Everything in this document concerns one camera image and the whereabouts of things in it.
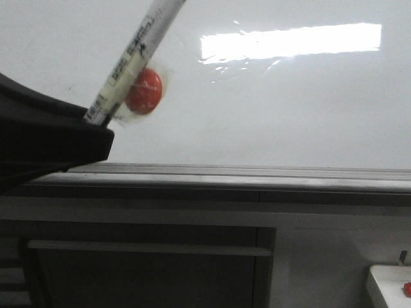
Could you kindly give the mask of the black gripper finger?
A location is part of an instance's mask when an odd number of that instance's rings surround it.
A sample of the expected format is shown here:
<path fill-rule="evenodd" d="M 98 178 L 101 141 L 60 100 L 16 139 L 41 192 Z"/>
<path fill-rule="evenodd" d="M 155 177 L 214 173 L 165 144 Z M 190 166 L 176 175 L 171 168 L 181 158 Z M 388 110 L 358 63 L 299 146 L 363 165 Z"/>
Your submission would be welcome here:
<path fill-rule="evenodd" d="M 107 160 L 114 132 L 84 122 L 86 111 L 1 75 L 1 193 Z"/>

